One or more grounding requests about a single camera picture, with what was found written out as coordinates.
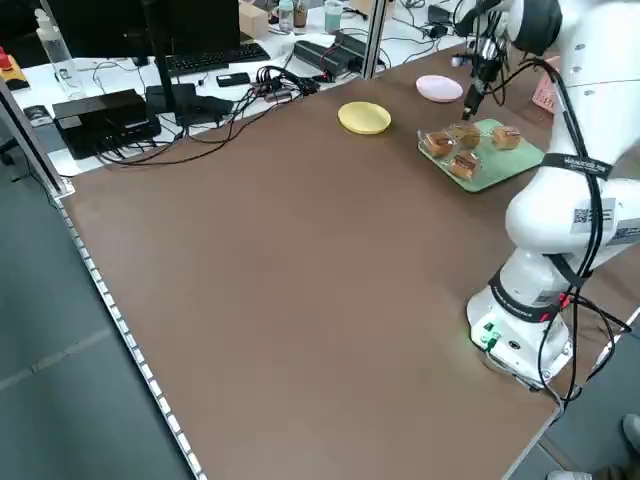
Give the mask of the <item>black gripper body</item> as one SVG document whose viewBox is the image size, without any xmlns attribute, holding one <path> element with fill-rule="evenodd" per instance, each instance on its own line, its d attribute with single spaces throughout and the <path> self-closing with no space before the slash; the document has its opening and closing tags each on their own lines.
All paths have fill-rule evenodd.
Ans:
<svg viewBox="0 0 640 480">
<path fill-rule="evenodd" d="M 474 82 L 486 86 L 494 82 L 502 68 L 501 52 L 493 54 L 477 54 L 474 63 Z"/>
</svg>

